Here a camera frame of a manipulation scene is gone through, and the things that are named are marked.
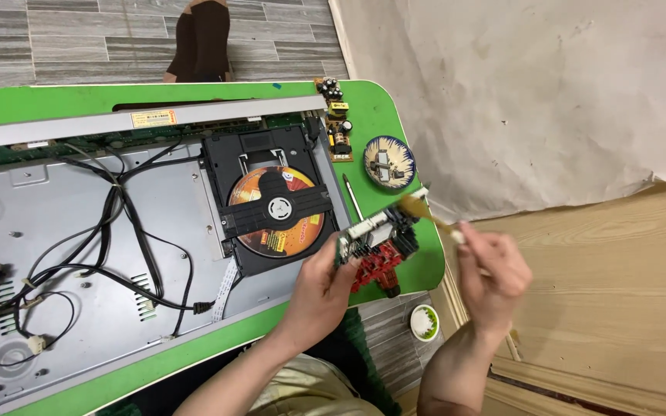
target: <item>paintbrush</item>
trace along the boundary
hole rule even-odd
[[[457,244],[464,244],[466,240],[464,239],[464,234],[461,231],[458,231],[456,227],[445,223],[438,217],[431,215],[431,212],[425,202],[421,201],[419,198],[415,198],[413,195],[403,195],[400,198],[400,201],[397,203],[397,206],[400,207],[402,211],[418,217],[426,218],[431,220],[438,228],[449,233],[449,236]]]

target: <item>karaoke disc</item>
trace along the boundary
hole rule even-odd
[[[254,169],[243,176],[230,193],[228,205],[254,201],[261,198],[258,179],[269,171],[278,171],[286,181],[290,191],[314,186],[310,179],[301,172],[284,166],[264,166]],[[310,247],[323,229],[325,214],[316,214],[302,218],[292,228],[285,231],[259,230],[238,237],[248,250],[266,257],[287,257]]]

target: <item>green table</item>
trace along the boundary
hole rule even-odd
[[[355,126],[351,131],[351,145],[358,161],[334,164],[335,171],[342,190],[346,188],[341,174],[348,176],[361,212],[370,215],[395,201],[398,196],[381,190],[368,179],[360,162],[363,148],[375,136],[389,135],[404,140],[405,134],[392,97],[382,87],[370,81],[341,81],[340,87],[345,92],[346,102],[351,106],[348,119]],[[126,103],[269,99],[315,93],[312,82],[12,87],[0,89],[0,124],[100,114],[111,112],[116,104]],[[420,182],[416,178],[407,191],[412,192],[419,186]],[[348,211],[352,218],[356,218],[353,204],[345,190],[344,194]],[[433,224],[421,221],[416,224],[415,230],[420,251],[397,267],[403,294],[434,289],[444,273],[443,250]],[[361,304],[383,297],[384,294],[375,284],[369,284],[351,296],[350,304]],[[185,366],[265,335],[282,317],[285,308],[286,304],[282,304],[267,309],[9,414],[81,416]]]

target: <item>open dvd player chassis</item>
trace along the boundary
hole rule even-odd
[[[322,118],[325,108],[326,103],[321,96],[301,96],[227,101],[171,109],[175,111],[179,124],[195,124],[296,112],[307,112]],[[133,129],[130,112],[5,124],[0,125],[0,146]],[[279,130],[267,129],[262,133],[271,135],[274,146],[280,144],[278,147],[284,149],[288,138],[282,136],[302,132],[299,126],[283,130],[282,133],[274,133]],[[320,131],[324,132],[322,122]],[[212,141],[212,137],[203,140],[206,146],[212,147],[207,144]],[[128,164],[140,164],[168,146],[154,144],[127,148],[121,151],[121,155]],[[325,215],[326,228],[309,249],[291,258],[284,258],[275,265],[269,263],[257,267],[249,260],[250,257],[237,252],[240,244],[236,243],[235,247],[230,247],[233,251],[231,254],[239,258],[247,277],[230,294],[224,319],[212,324],[212,312],[185,314],[180,336],[168,342],[161,342],[161,338],[171,333],[178,311],[158,307],[157,316],[143,322],[138,316],[131,291],[98,276],[90,276],[91,287],[83,289],[80,287],[83,279],[73,278],[73,273],[66,274],[48,289],[67,292],[69,297],[77,300],[80,306],[76,323],[66,336],[34,360],[23,364],[21,368],[14,368],[11,374],[0,371],[0,386],[3,386],[0,390],[0,413],[59,393],[287,301],[302,260],[317,250],[330,231],[342,230],[351,224],[326,146],[294,146],[284,149],[286,163],[303,171],[314,182],[316,186],[308,190],[318,192],[323,190],[320,186],[324,186],[324,193],[328,195],[328,205],[322,208],[317,206],[313,211],[322,209],[333,214]],[[201,141],[187,141],[186,146],[182,145],[173,155],[164,156],[160,160],[199,156],[201,149]],[[225,210],[228,208],[224,206],[227,201],[223,201],[224,196],[221,198],[219,195],[226,194],[218,193],[218,181],[214,178],[217,174],[215,163],[218,163],[218,167],[221,162],[233,161],[236,167],[239,164],[237,156],[234,160],[216,160],[212,156],[215,151],[217,149],[210,149],[209,154],[199,162],[162,166],[135,175],[126,186],[145,229],[177,243],[192,255],[195,278],[189,304],[192,301],[214,300],[230,261],[228,245],[223,246],[227,236],[221,218],[231,212]],[[305,165],[304,157],[307,157],[309,165]],[[89,163],[86,158],[76,159]],[[113,171],[120,169],[114,156],[99,157],[98,160]],[[208,163],[212,163],[212,166],[204,169]],[[12,275],[8,275],[5,280],[11,282],[9,284],[14,292],[23,287],[21,279],[40,252],[70,235],[72,230],[82,230],[96,223],[101,213],[101,201],[91,203],[92,196],[100,195],[97,199],[101,199],[108,190],[109,184],[99,177],[53,160],[0,166],[0,208],[4,213],[0,218],[0,263],[12,265]],[[113,238],[116,240],[113,240],[110,256],[104,266],[125,278],[140,276],[145,269],[140,250],[134,240],[120,237],[129,234],[127,230],[130,223],[123,217],[113,223]],[[171,218],[169,226],[161,222],[166,221],[167,217]],[[20,231],[22,237],[12,238],[7,235],[12,230]],[[184,274],[186,260],[176,250],[171,251],[154,242],[150,245],[161,267],[166,299],[180,303],[187,278]],[[80,262],[94,263],[95,251],[92,250]],[[56,263],[62,254],[58,250],[54,251],[41,268]],[[58,317],[67,318],[70,309],[65,301],[56,298],[46,300],[28,312],[29,329],[42,334],[58,334],[65,325]],[[23,344],[24,339],[16,332],[0,334],[0,357],[9,351],[22,354]],[[46,369],[47,374],[36,377],[35,374],[42,369]]]

